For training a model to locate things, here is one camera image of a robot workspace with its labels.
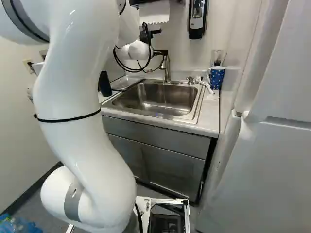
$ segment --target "blue polka dot cup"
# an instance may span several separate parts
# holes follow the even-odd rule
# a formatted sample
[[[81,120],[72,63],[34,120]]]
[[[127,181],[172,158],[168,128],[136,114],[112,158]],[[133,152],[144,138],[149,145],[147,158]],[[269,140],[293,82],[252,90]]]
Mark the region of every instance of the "blue polka dot cup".
[[[210,88],[212,90],[219,90],[222,86],[225,67],[211,67],[208,69],[209,78],[210,78]]]

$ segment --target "black soap dispenser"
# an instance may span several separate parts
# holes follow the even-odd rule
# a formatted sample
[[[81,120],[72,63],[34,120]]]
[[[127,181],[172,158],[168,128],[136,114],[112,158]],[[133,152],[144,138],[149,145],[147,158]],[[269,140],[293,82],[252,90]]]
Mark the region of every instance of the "black soap dispenser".
[[[207,28],[209,0],[189,0],[189,39],[202,39]]]

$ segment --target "gray cabinet door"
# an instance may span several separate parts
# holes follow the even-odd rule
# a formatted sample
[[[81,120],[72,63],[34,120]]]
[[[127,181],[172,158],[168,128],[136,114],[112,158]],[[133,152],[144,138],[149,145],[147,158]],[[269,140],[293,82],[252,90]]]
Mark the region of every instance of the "gray cabinet door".
[[[195,201],[204,160],[184,154],[142,145],[149,181],[189,197]]]
[[[146,166],[142,156],[141,143],[108,134],[108,137],[128,164],[133,174],[142,180],[148,180]]]

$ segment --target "refrigerator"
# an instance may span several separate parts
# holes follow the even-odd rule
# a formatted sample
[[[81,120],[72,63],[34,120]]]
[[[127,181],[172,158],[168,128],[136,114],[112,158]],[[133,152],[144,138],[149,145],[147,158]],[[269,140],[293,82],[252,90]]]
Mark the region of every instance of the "refrigerator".
[[[203,233],[311,232],[311,0],[239,0]]]

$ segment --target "sink basin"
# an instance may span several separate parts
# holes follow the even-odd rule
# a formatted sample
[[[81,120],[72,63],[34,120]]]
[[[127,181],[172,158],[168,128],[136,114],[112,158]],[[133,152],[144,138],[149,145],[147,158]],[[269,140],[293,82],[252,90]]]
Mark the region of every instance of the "sink basin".
[[[109,100],[103,107],[145,116],[196,124],[200,85],[170,84],[144,80]]]

